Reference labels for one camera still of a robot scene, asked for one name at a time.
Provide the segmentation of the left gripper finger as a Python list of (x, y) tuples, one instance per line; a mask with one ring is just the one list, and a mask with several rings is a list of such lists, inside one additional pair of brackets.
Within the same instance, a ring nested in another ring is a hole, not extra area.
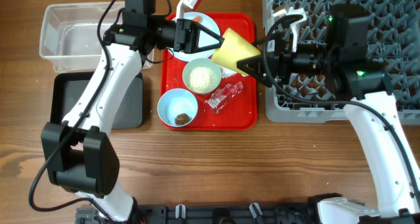
[(218, 43), (214, 43), (214, 44), (211, 44), (211, 45), (205, 45), (203, 47), (197, 46), (197, 52), (200, 53), (200, 52), (204, 52), (204, 51), (210, 51), (210, 50), (213, 50), (213, 49), (218, 49), (222, 46), (222, 44), (223, 44), (223, 42), (219, 41)]
[(205, 32), (206, 34), (210, 35), (212, 38), (216, 39), (218, 42), (224, 41), (223, 37), (221, 37), (219, 34), (216, 34), (214, 31), (210, 30), (209, 28), (205, 27), (199, 22), (196, 22), (196, 25), (198, 26), (198, 30)]

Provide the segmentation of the yellow plastic cup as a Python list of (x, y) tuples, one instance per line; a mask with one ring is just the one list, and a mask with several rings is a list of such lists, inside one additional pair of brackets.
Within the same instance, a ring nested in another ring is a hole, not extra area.
[(211, 60), (215, 64), (235, 71), (242, 76), (248, 76), (249, 74), (237, 67), (237, 62), (259, 56), (261, 52), (232, 28), (228, 28), (222, 37), (224, 38), (223, 44), (215, 50)]

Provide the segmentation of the green bowl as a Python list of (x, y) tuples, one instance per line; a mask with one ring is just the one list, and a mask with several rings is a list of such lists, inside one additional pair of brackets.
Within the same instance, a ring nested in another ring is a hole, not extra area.
[(194, 92), (193, 90), (191, 90), (189, 87), (188, 87), (188, 76), (189, 76), (189, 74), (190, 74), (190, 72), (194, 69), (194, 68), (196, 68), (196, 67), (206, 67), (206, 68), (209, 68), (209, 69), (211, 69), (212, 71), (214, 71), (214, 73), (215, 73), (215, 75), (216, 75), (216, 77), (217, 77), (217, 83), (216, 83), (216, 86), (214, 86), (214, 88), (210, 91), (210, 92), (208, 92), (208, 93), (211, 93), (211, 92), (213, 92), (218, 86), (219, 86), (219, 84), (220, 84), (220, 82), (221, 82), (221, 79), (222, 79), (222, 75), (221, 75), (221, 68), (220, 68), (220, 66), (218, 65), (218, 64), (215, 64), (214, 62), (212, 62), (210, 59), (208, 59), (208, 58), (197, 58), (197, 59), (195, 59), (195, 60), (192, 60), (192, 61), (190, 61), (185, 67), (184, 67), (184, 70), (183, 70), (183, 72), (182, 72), (182, 80), (183, 80), (183, 82), (184, 82), (184, 84), (185, 84), (185, 86), (190, 90), (190, 91), (192, 91), (192, 92)]

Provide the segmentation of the white rice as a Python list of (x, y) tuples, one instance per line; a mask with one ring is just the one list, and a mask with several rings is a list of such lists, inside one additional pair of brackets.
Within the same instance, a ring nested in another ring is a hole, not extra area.
[(209, 68), (196, 67), (188, 76), (188, 87), (196, 93), (208, 93), (216, 86), (217, 77)]

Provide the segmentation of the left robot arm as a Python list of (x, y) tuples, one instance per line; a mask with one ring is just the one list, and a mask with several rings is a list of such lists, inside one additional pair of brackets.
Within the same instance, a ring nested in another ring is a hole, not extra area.
[(102, 55), (75, 106), (41, 132), (49, 181), (89, 202), (100, 223), (144, 223), (136, 200), (117, 181), (119, 159), (110, 142), (117, 110), (153, 49), (199, 53), (207, 28), (184, 17), (201, 0), (180, 0), (175, 19), (156, 14), (156, 0), (125, 0), (108, 30), (97, 29)]

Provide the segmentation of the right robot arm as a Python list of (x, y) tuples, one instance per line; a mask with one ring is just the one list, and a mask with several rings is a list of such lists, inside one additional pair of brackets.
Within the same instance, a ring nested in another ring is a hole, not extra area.
[(418, 223), (419, 166), (404, 135), (393, 86), (381, 63), (369, 60), (369, 15), (356, 4), (329, 9), (326, 45), (302, 45), (299, 26), (303, 9), (276, 13), (259, 56), (237, 67), (267, 87), (277, 87), (292, 73), (323, 75), (325, 85), (346, 96), (341, 106), (362, 145), (375, 184), (377, 207), (369, 209), (337, 193), (308, 199), (307, 223)]

